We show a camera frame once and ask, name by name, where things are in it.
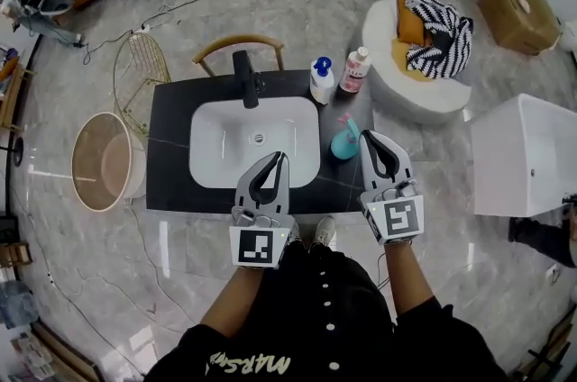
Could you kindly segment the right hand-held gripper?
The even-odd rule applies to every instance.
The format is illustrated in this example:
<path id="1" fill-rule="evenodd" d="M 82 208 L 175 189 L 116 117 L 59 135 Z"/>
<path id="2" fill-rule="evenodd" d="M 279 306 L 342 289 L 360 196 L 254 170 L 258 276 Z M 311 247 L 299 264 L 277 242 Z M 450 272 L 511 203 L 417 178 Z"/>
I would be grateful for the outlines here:
<path id="1" fill-rule="evenodd" d="M 416 180 L 407 180 L 413 177 L 407 152 L 388 136 L 369 130 L 361 132 L 359 149 L 364 186 L 370 190 L 360 196 L 362 213 L 377 243 L 405 242 L 422 234 L 424 197 Z"/>

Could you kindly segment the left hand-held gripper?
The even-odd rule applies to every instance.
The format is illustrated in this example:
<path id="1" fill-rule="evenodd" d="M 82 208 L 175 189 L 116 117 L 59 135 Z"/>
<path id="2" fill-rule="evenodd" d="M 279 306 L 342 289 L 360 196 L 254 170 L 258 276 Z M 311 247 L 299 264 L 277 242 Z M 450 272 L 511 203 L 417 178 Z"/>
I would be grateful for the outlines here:
<path id="1" fill-rule="evenodd" d="M 264 188 L 273 176 L 271 188 Z M 232 262 L 237 267 L 278 268 L 291 231 L 297 227 L 289 210 L 289 159 L 275 151 L 259 159 L 240 177 L 229 227 Z"/>

